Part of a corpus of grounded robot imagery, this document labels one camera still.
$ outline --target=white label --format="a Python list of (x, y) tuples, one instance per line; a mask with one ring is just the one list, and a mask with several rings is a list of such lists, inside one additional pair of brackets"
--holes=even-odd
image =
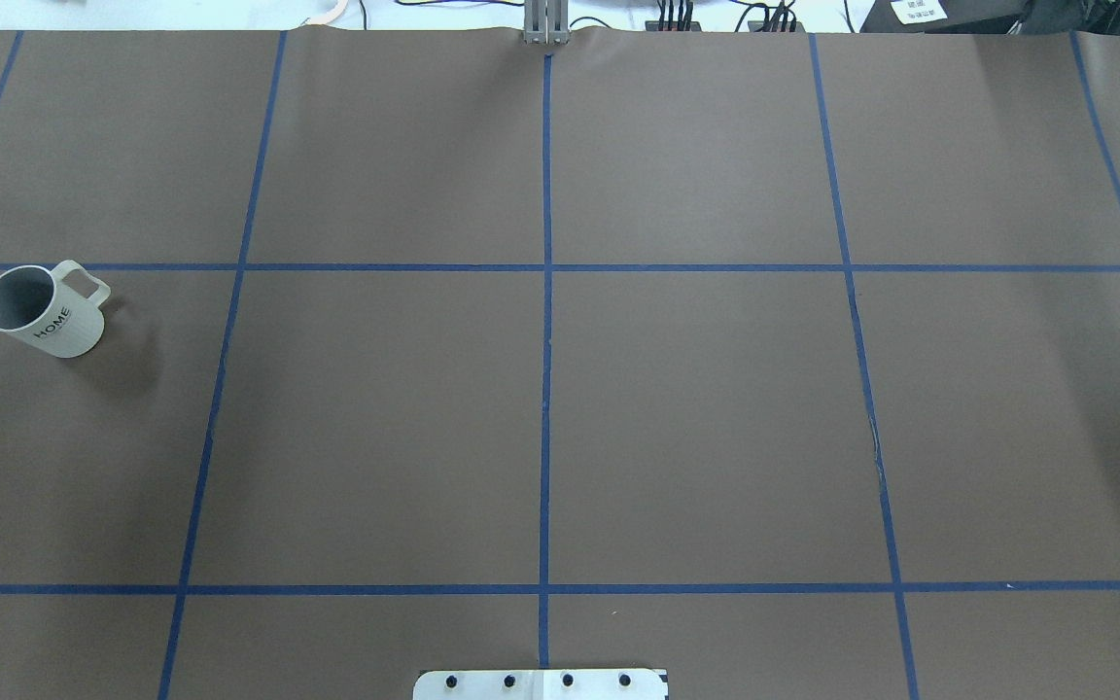
[(921, 22), (934, 22), (936, 19), (948, 19), (941, 0), (894, 0), (893, 12), (904, 26), (916, 26)]

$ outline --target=white metal plate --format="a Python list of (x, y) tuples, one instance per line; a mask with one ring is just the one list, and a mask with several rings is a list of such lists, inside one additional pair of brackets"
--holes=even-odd
[(413, 683), (413, 700), (668, 700), (668, 672), (656, 669), (428, 672)]

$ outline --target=mug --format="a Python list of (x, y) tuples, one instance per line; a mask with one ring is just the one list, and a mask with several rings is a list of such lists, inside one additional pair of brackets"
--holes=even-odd
[[(97, 284), (91, 297), (63, 281), (76, 270)], [(11, 268), (0, 274), (0, 333), (56, 357), (84, 355), (106, 327), (100, 306), (110, 297), (111, 288), (76, 261)]]

